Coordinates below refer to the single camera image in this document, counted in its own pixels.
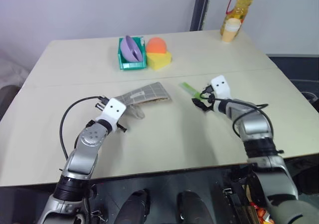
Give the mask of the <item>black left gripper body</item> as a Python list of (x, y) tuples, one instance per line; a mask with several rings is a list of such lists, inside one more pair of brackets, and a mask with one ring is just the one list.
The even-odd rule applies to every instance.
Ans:
[(112, 127), (112, 132), (118, 128), (126, 132), (127, 129), (118, 124), (119, 119), (122, 117), (126, 110), (126, 106), (117, 99), (109, 99), (106, 105), (96, 103), (95, 107), (101, 111), (101, 114), (96, 118), (96, 121), (105, 120)]

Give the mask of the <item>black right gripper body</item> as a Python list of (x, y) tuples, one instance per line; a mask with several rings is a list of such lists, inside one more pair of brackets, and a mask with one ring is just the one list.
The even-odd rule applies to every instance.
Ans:
[(215, 95), (214, 95), (214, 89), (211, 85), (208, 85), (201, 92), (201, 98), (208, 103), (208, 105), (204, 105), (203, 111), (204, 112), (208, 112), (208, 111), (214, 112)]

